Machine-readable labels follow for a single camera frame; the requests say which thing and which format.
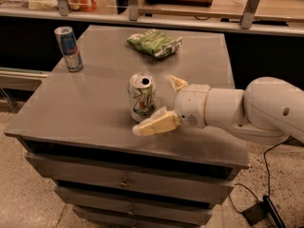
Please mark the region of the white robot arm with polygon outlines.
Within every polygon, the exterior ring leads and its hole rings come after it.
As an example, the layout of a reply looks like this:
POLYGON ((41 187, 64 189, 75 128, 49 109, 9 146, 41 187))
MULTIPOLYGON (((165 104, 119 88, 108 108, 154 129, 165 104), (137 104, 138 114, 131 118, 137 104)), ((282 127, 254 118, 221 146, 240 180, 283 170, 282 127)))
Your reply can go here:
POLYGON ((252 143, 280 144, 291 137, 304 143, 304 90, 295 85, 273 77, 257 78, 244 90, 167 80, 176 92, 175 109, 157 110, 133 127, 135 135, 212 126, 252 143))

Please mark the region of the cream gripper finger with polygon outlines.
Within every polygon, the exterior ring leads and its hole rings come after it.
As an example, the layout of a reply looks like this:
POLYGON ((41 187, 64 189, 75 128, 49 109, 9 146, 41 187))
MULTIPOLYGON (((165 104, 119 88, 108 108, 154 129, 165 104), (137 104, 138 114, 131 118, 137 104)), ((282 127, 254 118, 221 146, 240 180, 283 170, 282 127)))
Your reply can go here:
POLYGON ((168 75, 167 81, 175 92, 179 92, 188 86, 188 83, 186 81, 173 75, 168 75))
POLYGON ((136 136, 152 136, 173 131, 181 125, 181 120, 175 111, 169 111, 165 106, 158 109, 150 118, 141 121, 132 128, 136 136))

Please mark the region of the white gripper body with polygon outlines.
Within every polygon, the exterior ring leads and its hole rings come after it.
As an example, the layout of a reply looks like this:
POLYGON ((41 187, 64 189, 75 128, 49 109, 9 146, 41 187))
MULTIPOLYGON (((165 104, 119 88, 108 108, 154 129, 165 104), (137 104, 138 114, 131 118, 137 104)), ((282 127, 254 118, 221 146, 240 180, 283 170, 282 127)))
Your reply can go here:
POLYGON ((175 111, 181 123, 189 127, 204 128, 204 107, 209 85, 189 85, 179 91, 175 100, 175 111))

